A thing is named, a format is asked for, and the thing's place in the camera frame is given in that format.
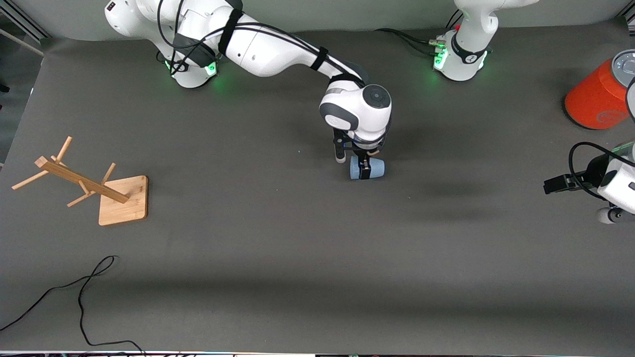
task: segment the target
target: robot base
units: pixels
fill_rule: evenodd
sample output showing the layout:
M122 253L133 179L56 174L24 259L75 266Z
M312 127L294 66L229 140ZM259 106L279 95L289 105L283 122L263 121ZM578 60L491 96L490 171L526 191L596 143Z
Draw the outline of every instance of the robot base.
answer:
M380 159L370 159L370 179L375 179L378 177L382 177L386 171L386 165L383 160ZM361 170L359 169L359 158L356 155L351 157L351 180L359 180L361 179Z
M187 71L174 73L172 77L181 87L193 89L204 85L215 75L216 72L210 74L205 68L194 67L192 65Z
M598 221L604 224L635 222L635 215L617 207L604 207L596 212Z
M438 40L446 41L447 44L451 43L452 37L456 34L456 30L448 31L446 34L437 36ZM487 52L481 58L477 59L473 64L465 64L459 55L452 49L452 46L448 45L440 54L440 57L436 57L434 62L434 69L443 73L448 79L457 82L463 82L472 79L483 68L483 61L487 56Z

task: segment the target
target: orange bin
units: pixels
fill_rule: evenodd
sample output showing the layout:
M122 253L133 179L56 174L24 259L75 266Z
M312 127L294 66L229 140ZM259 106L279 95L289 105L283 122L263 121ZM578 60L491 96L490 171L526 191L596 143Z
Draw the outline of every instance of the orange bin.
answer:
M588 129L609 129L629 117L626 89L635 77L635 50L620 52L572 89L565 110Z

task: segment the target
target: black cable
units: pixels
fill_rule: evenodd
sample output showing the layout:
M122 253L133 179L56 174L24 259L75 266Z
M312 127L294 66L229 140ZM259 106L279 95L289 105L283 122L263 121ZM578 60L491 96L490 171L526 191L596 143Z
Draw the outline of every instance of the black cable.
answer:
M170 47L172 48L179 48L179 47L175 47L173 43L169 42L168 39L166 39L165 34L163 33L163 29L161 28L161 6L163 5L163 0L159 0L159 4L157 5L157 26L159 27L159 34L161 35L161 38L163 39L163 41L165 43L167 43Z
M413 37L413 36L403 32L403 31L399 31L399 30L395 30L395 29L386 29L386 28L384 28L384 29L377 29L375 31L390 32L392 34L395 34L395 35L399 36L399 38L402 39L413 50L415 50L415 51L417 51L419 53L423 53L424 55L436 56L436 53L434 53L432 51L424 51L424 50L416 47L413 43L410 42L410 41L413 41L413 42L418 43L418 44L428 45L428 41L423 41L421 39L418 39L416 37Z
M88 336L86 334L86 331L84 330L84 305L81 302L81 297L84 295L84 289L86 288L86 285L88 285L88 282L90 281L90 279L92 279L93 277L95 277L95 272L99 269L99 267L102 265L103 262L105 262L107 259L111 259L111 262L108 264L108 266L106 268L104 268L103 270L101 270L101 272L103 272L104 270L108 269L115 261L115 258L118 257L117 255L109 255L108 257L102 259L97 266L95 266L95 268L93 269L93 272L88 276L88 279L86 279L86 281L84 282L84 285L82 285L81 289L79 289L79 295L77 296L77 304L79 305L79 309L81 310L81 315L79 315L79 329L81 330L81 334L84 336L84 340L86 340L86 343L96 347L96 346L107 346L107 345L113 345L113 344L123 344L123 343L129 343L134 345L139 352L141 352L142 354L145 355L145 351L139 347L139 345L132 340L120 340L120 341L113 341L113 342L101 342L101 343L92 343L90 342L90 340L88 339Z
M428 45L428 41L422 40L422 39L418 39L414 36L411 36L403 31L400 30L396 30L396 29L388 29L386 27L383 27L381 29L377 29L375 31L381 31L381 32L390 32L391 34L395 34L399 37L405 37L407 39L409 39L410 41L416 42L416 43L420 43L420 44L426 44Z
M99 264L97 264L97 266L101 265L101 263L102 263L105 259L107 259L107 258L109 258L109 257L114 257L114 255L109 255L108 257L106 257L106 258L102 259L102 261L101 261L101 262L99 262ZM77 279L77 280L73 281L72 283L69 283L69 284L66 284L66 285L62 285L62 286L56 286L56 287L50 288L49 290L47 290L46 292L44 292L44 293L42 294L42 296L40 296L40 298L39 298L37 301L35 301L35 303L34 303L33 305L31 305L31 307L30 307L30 308L28 308L28 309L27 309L27 310L26 310L26 311L25 311L22 315L20 315L20 317L19 317L19 318L17 318L17 319L15 319L15 320L13 320L13 322L11 322L9 325L6 325L5 327L0 328L0 332L2 332L2 331L4 331L4 330L6 330L7 328L11 327L13 324L15 324L15 323L17 323L18 321L22 320L22 319L24 318L24 316L26 316L29 312L31 312L31 310L33 310L33 309L35 308L35 306L36 306L36 305L38 305L38 304L39 304L39 303L40 303L40 302L41 302L41 301L42 301L42 300L43 300L43 299L44 299L44 298L48 295L48 293L50 293L50 292L52 292L53 290L56 290L56 289L64 289L64 288L68 288L69 286L71 286L71 285L75 285L75 284L79 283L80 281L82 281L82 280L84 280L84 279L89 279L89 278L91 278L92 276L99 276L99 275L100 275L100 274L102 274L104 271L106 271L106 269L110 268L110 266L112 265L112 263L113 263L113 262L114 262L114 258L113 258L112 262L111 262L111 263L110 263L107 267L105 267L104 269L102 269L101 271L99 271L99 272L97 272L97 273L95 273L95 271L93 271L93 273L91 273L91 275L86 275L86 276L83 276L83 277L81 277L81 278L79 278L79 279Z
M170 75L174 76L176 73L181 72L180 69L181 67L183 67L183 64L185 63L185 61L190 58L190 56L192 55L192 52L194 52L196 49L198 48L198 45L192 47L192 49L190 50L190 52L188 52L182 60L178 61L178 66L176 68L174 68L174 71L170 71Z
M575 183L578 184L584 190L584 192L590 194L591 196L593 196L595 198L599 198L602 201L606 201L606 198L604 198L604 197L598 195L597 193L591 191L590 189L586 188L586 186L581 183L580 179L575 174L575 170L573 169L573 153L575 152L575 150L577 148L579 148L580 146L583 146L583 145L591 146L591 147L593 147L593 148L595 148L597 150L600 150L601 152L603 152L603 153L611 156L612 158L617 159L617 160L619 160L619 161L621 161L621 162L623 162L623 163L625 163L627 165L635 167L635 163L633 163L632 161L626 160L622 156L619 156L618 154L615 154L614 152L612 152L612 151L610 151L608 149L605 149L604 147L601 147L600 145L594 144L592 142L586 142L586 141L579 142L579 143L575 144L571 148L571 150L569 151L569 172L571 173L571 176L573 177Z
M448 20L448 23L445 25L445 28L447 29L448 27L450 27L450 22L452 22L452 19L457 15L457 13L461 11L460 9L457 9L456 11L454 11L454 13L452 14L452 16L450 16L450 19Z
M164 63L164 62L165 62L165 60L166 60L166 58L165 58L165 57L163 57L163 59L160 59L160 58L159 58L159 55L161 55L161 56L163 57L163 54L161 53L161 51L157 51L157 54L156 54L156 55L154 55L154 59L156 59L156 60L157 60L157 62L159 62L159 63Z
M183 3L185 2L185 0L180 0L180 2L178 3L178 8L177 8L177 16L174 19L174 38L177 38L177 31L178 31L178 19L181 15L181 9L183 7ZM161 28L161 19L158 18L157 19L157 23L159 24L159 28ZM176 48L172 48L172 58L170 59L170 72L172 71L172 69L174 68L174 57L177 55L177 49Z
M13 324L15 324L18 321L22 320L24 318L24 316L26 316L29 312L31 312L31 310L33 310L53 290L67 288L69 286L72 286L72 285L75 285L75 284L79 283L82 280L86 280L84 282L84 285L82 285L81 289L79 289L79 294L77 295L77 303L79 304L79 308L81 310L81 315L79 317L79 328L81 330L82 335L84 336L84 340L86 341L86 343L91 345L91 346L93 346L93 347L95 347L95 346L113 345L113 344L122 344L122 343L130 343L130 344L133 344L143 355L145 355L145 351L141 347L139 347L139 345L136 342L134 342L132 340L121 340L121 341L102 342L102 343L99 343L99 344L94 344L94 343L90 342L90 340L88 339L88 336L86 335L86 331L84 330L84 306L82 305L82 302L81 302L81 297L84 294L84 289L86 288L86 285L88 284L90 279L94 278L95 276L100 276L104 272L106 272L106 270L108 270L113 265L113 263L115 263L115 259L116 258L119 258L119 256L118 255L108 255L107 257L105 257L102 260L100 260L100 262L95 266L95 268L90 273L90 275L83 276L83 277L73 281L72 283L68 283L66 285L61 285L61 286L55 286L53 288L48 289L47 291L45 291L42 294L42 296L40 296L40 298L37 301L35 301L35 303L33 305L31 305L30 308L28 308L22 315L20 315L19 318L13 320L9 325L6 325L5 327L0 328L0 332L6 330L7 328L13 326ZM107 260L110 260L108 262L108 264L103 269L100 269L102 264L105 261L107 261Z
M319 54L319 50L315 47L313 47L312 45L310 45L309 43L307 43L306 41L304 41L303 39L299 38L296 35L290 34L289 32L286 32L284 30L278 29L275 26L272 25L268 25L268 24L262 24L260 22L247 22L247 23L242 23L242 24L238 24L238 25L242 25L242 26L262 26L262 27L266 27L268 29L274 30L280 34L289 36L290 38L298 41L300 44L302 44L303 46L301 46L301 48L307 50L309 53L312 53L313 55L317 56ZM341 65L336 64L332 59L331 59L331 55L328 55L326 57L326 59L324 60L326 63L332 65L334 68L336 68L338 71L345 73L345 74L351 74L349 71L345 70Z
M463 18L463 14L461 14L461 16L459 16L456 20L454 20L454 22L450 25L450 28L454 27L454 25L457 24L457 22Z

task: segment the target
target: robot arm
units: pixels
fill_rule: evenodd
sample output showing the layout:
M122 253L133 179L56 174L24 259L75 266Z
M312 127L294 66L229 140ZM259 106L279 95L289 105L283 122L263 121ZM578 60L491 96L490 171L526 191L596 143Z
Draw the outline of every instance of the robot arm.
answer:
M105 14L119 33L152 41L176 64L177 82L188 88L210 78L203 69L215 65L221 54L259 77L274 76L295 64L324 74L331 80L319 111L334 129L336 159L343 163L344 152L354 151L360 172L362 165L370 171L370 156L382 148L391 120L392 100L386 89L367 85L363 70L326 49L261 24L241 9L237 0L115 0ZM163 41L159 23L165 39L173 39L171 44Z
M600 222L635 222L634 144L635 142L620 144L612 151L589 142L574 145L569 153L570 173L546 180L543 186L545 193L585 190L592 196L609 202L608 208L597 212ZM575 172L573 153L583 145L595 147L605 153L591 160L585 171Z
M522 8L540 0L454 0L464 14L460 30L450 30L438 40L450 44L434 68L454 81L466 81L483 67L486 48L498 30L494 11Z

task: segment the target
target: gray mat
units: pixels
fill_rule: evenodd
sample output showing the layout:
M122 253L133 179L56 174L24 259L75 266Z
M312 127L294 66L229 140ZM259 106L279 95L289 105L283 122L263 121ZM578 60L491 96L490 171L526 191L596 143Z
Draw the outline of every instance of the gray mat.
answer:
M433 32L418 32L431 37ZM94 342L148 350L635 354L633 225L582 192L545 196L587 131L561 100L628 46L623 22L503 29L468 83L385 33L304 36L365 67L394 100L387 175L351 182L319 117L327 79L230 63L179 88L150 43L54 40L0 174L0 325L49 286L115 270L85 294ZM98 199L37 172L40 155L150 178L149 216L97 225ZM581 150L579 167L597 153ZM86 350L77 288L0 333L1 349ZM114 349L133 349L120 346Z

